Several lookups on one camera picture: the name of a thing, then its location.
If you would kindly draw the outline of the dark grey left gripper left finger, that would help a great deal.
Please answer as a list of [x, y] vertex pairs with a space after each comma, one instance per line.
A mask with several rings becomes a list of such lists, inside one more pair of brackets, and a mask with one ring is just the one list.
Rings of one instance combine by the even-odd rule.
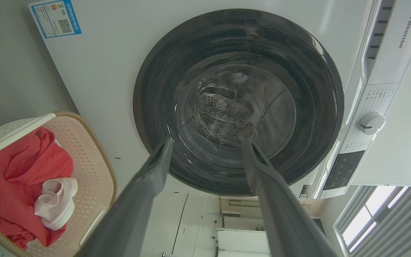
[[172, 138], [158, 144], [75, 257], [139, 257], [153, 200], [166, 184], [172, 150]]

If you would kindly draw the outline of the white front-load washing machine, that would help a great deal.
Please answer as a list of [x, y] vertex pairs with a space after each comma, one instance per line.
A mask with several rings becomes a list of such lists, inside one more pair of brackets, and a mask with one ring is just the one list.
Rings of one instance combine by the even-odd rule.
[[[298, 198], [303, 185], [312, 185], [308, 197], [313, 198], [346, 191], [357, 169], [347, 186], [323, 189], [337, 156], [364, 150], [362, 161], [375, 136], [359, 131], [361, 117], [369, 112], [386, 116], [402, 82], [365, 85], [361, 79], [360, 56], [374, 0], [71, 1], [82, 34], [43, 40], [75, 106], [112, 156], [121, 186], [129, 183], [164, 140], [149, 152], [138, 133], [133, 94], [139, 70], [166, 34], [196, 16], [225, 9], [273, 13], [308, 31], [333, 60], [344, 91], [344, 116], [338, 137], [324, 160], [290, 185]], [[207, 194], [170, 173], [165, 191]]]

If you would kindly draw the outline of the red garment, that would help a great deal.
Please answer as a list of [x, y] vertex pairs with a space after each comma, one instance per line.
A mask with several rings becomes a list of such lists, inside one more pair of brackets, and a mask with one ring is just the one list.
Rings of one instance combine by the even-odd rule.
[[22, 249], [35, 239], [44, 247], [52, 245], [66, 226], [57, 231], [45, 227], [35, 202], [44, 182], [72, 173], [72, 158], [44, 127], [0, 150], [0, 232]]

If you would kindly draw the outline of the blue energy label sticker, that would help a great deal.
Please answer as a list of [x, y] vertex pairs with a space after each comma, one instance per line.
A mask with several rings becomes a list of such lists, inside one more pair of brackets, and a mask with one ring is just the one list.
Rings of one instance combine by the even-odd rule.
[[44, 0], [28, 8], [44, 39], [82, 34], [71, 0]]

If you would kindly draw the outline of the black washer display panel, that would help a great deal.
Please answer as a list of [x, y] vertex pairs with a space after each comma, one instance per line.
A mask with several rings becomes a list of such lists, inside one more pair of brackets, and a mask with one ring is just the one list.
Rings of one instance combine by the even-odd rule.
[[347, 186], [364, 153], [364, 150], [340, 153], [333, 164], [323, 189], [329, 190]]

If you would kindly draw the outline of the white cabinet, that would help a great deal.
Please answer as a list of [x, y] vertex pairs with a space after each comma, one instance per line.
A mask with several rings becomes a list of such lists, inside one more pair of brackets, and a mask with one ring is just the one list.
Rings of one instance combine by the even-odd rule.
[[217, 229], [216, 257], [271, 257], [265, 231]]

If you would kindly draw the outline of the white washer detergent drawer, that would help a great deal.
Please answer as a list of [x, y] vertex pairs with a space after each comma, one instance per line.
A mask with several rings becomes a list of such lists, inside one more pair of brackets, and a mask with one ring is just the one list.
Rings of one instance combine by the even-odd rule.
[[411, 61], [411, 0], [374, 0], [359, 59], [365, 85], [401, 81]]

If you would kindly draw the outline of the window with grey frame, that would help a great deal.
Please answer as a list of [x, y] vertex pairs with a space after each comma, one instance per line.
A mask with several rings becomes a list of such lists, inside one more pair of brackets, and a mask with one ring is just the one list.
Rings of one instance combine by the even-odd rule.
[[403, 257], [411, 250], [411, 187], [359, 186], [333, 229], [343, 257]]

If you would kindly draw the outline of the white perforated laundry basket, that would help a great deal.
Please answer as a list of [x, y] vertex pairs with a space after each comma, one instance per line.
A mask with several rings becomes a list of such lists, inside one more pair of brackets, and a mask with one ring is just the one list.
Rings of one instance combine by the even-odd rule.
[[78, 181], [78, 192], [73, 198], [75, 210], [64, 234], [50, 247], [34, 240], [23, 250], [1, 232], [0, 246], [17, 257], [76, 257], [98, 220], [115, 201], [116, 175], [96, 134], [86, 120], [74, 112], [51, 112], [1, 125], [0, 150], [41, 126], [52, 131], [72, 158], [72, 177]]

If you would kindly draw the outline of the round dark glass washer door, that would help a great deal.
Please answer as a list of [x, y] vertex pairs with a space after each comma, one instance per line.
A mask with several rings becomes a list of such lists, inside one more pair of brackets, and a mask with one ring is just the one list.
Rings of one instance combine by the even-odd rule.
[[225, 9], [180, 24], [155, 45], [133, 110], [149, 152], [172, 138], [174, 178], [211, 194], [253, 196], [243, 139], [253, 138], [292, 185], [333, 147], [344, 91], [330, 55], [304, 28], [261, 10]]

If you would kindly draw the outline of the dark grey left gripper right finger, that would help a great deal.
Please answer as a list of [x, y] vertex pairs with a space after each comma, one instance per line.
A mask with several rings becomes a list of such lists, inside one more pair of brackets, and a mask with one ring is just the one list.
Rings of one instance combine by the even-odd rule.
[[272, 257], [338, 257], [254, 138], [241, 144], [248, 185], [258, 196]]

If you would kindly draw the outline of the white pink garment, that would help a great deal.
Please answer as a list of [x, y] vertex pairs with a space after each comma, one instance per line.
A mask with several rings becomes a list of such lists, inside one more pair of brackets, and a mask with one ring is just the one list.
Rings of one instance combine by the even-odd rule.
[[71, 177], [58, 177], [45, 181], [41, 195], [34, 205], [34, 214], [52, 231], [61, 229], [75, 210], [73, 197], [78, 192], [78, 182]]

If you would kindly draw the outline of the white washer control knob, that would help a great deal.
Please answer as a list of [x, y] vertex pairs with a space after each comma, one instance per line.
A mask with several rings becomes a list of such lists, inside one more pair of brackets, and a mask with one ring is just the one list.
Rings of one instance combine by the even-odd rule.
[[370, 112], [360, 119], [357, 127], [365, 135], [375, 135], [384, 127], [385, 123], [385, 117], [378, 112]]

